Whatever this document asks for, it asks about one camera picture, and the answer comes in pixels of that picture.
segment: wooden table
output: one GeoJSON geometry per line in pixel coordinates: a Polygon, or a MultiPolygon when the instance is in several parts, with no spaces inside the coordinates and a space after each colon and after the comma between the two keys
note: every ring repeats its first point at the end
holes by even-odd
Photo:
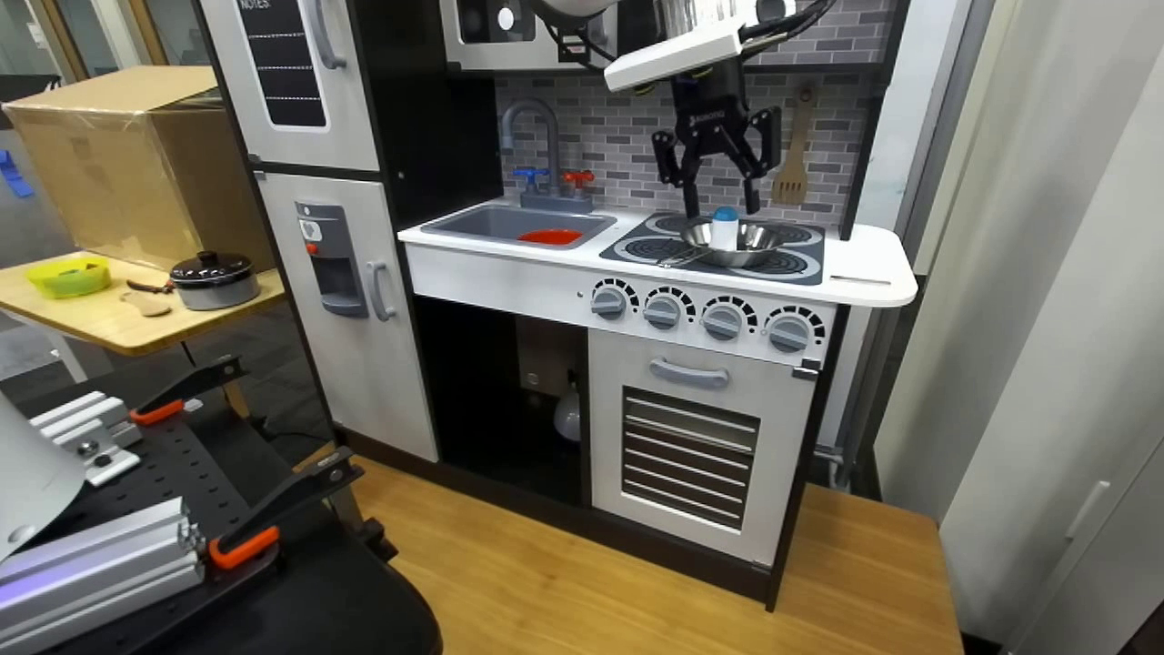
{"type": "Polygon", "coordinates": [[[764,613],[441,484],[362,467],[358,501],[399,547],[393,567],[426,593],[453,655],[961,653],[937,524],[882,501],[809,488],[784,601],[764,613]]]}
{"type": "Polygon", "coordinates": [[[0,310],[10,310],[26,319],[60,328],[66,335],[97,344],[118,353],[141,353],[141,350],[184,344],[192,333],[216,328],[224,319],[251,314],[255,307],[265,307],[283,296],[281,273],[265,270],[265,273],[258,273],[262,296],[244,307],[233,307],[224,314],[190,314],[180,296],[165,296],[173,302],[173,314],[168,316],[141,316],[139,307],[123,302],[123,293],[129,293],[123,282],[158,282],[162,270],[108,260],[108,277],[112,277],[108,293],[55,302],[26,282],[31,266],[38,266],[38,261],[0,270],[0,310]]]}

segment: oven knob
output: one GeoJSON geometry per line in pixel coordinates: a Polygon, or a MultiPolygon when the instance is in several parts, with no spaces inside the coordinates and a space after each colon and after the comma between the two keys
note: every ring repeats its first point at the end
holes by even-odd
{"type": "Polygon", "coordinates": [[[810,347],[810,323],[796,314],[768,319],[768,347],[780,353],[803,353],[810,347]]]}
{"type": "Polygon", "coordinates": [[[713,335],[718,344],[733,344],[733,339],[738,339],[738,335],[745,333],[745,316],[741,316],[738,307],[721,302],[721,307],[710,307],[710,310],[703,314],[703,328],[707,328],[707,335],[713,335]]]}
{"type": "Polygon", "coordinates": [[[595,293],[589,310],[606,319],[619,319],[626,314],[626,293],[624,288],[599,288],[595,293]]]}
{"type": "Polygon", "coordinates": [[[673,296],[656,296],[643,307],[643,319],[658,333],[673,333],[683,319],[683,302],[673,296]]]}

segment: white cabinet door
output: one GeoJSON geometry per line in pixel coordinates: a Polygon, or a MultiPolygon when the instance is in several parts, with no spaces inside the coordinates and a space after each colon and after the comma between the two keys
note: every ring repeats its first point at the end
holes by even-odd
{"type": "Polygon", "coordinates": [[[1052,601],[1017,655],[1117,655],[1164,604],[1164,449],[1078,556],[1052,575],[1052,601]]]}
{"type": "Polygon", "coordinates": [[[595,506],[776,564],[810,390],[780,364],[589,333],[595,506]]]}
{"type": "Polygon", "coordinates": [[[199,3],[251,157],[380,170],[345,0],[199,3]]]}
{"type": "Polygon", "coordinates": [[[393,217],[380,181],[262,176],[265,214],[276,232],[333,419],[353,432],[436,462],[431,402],[403,302],[393,217]],[[323,310],[302,213],[344,214],[353,236],[369,316],[323,310]]]}

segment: red clamp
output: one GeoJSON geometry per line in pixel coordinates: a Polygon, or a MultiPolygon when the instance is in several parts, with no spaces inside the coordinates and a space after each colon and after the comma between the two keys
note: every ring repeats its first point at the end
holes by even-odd
{"type": "Polygon", "coordinates": [[[241,376],[244,376],[241,357],[224,357],[216,364],[203,364],[203,367],[184,376],[180,384],[173,384],[168,390],[162,390],[153,402],[139,403],[133,410],[133,422],[139,422],[141,428],[173,422],[173,419],[185,414],[190,397],[219,390],[241,376]]]}
{"type": "Polygon", "coordinates": [[[216,573],[241,573],[262,555],[276,549],[283,533],[281,516],[300,510],[302,501],[322,501],[362,478],[353,467],[353,452],[338,449],[334,454],[322,458],[315,469],[295,475],[276,493],[271,493],[251,516],[244,516],[233,533],[208,544],[208,559],[216,573]]]}

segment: cardboard box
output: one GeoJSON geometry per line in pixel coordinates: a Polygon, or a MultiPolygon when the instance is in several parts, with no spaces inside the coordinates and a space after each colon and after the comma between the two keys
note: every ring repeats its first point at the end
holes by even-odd
{"type": "Polygon", "coordinates": [[[173,270],[271,266],[262,213],[208,66],[141,66],[4,105],[77,249],[173,270]]]}

